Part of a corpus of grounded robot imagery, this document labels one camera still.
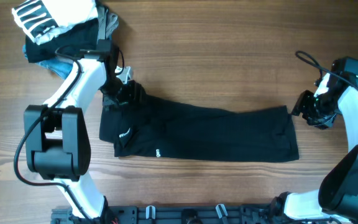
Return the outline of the black t-shirt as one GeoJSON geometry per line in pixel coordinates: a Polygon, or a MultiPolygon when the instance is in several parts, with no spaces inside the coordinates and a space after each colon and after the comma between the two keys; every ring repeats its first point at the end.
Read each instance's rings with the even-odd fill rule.
{"type": "Polygon", "coordinates": [[[147,94],[143,103],[104,106],[99,138],[113,144],[116,157],[226,162],[289,162],[300,157],[286,106],[236,113],[147,94]]]}

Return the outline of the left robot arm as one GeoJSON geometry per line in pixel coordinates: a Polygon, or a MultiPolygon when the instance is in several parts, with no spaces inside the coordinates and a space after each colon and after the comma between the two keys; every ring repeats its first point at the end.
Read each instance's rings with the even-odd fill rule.
{"type": "Polygon", "coordinates": [[[84,113],[98,91],[107,105],[118,106],[138,99],[140,86],[130,79],[130,68],[117,64],[124,61],[120,50],[82,50],[67,59],[73,68],[59,89],[24,111],[25,134],[14,172],[27,185],[58,187],[71,206],[73,223],[113,223],[108,201],[88,171],[91,146],[84,113]]]}

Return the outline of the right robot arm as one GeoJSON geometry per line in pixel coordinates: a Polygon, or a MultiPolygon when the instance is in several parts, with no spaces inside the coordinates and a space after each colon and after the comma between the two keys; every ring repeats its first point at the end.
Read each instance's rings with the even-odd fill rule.
{"type": "Polygon", "coordinates": [[[305,91],[293,109],[327,128],[344,118],[348,153],[323,179],[318,190],[285,192],[271,203],[270,223],[358,223],[358,75],[327,73],[312,93],[305,91]]]}

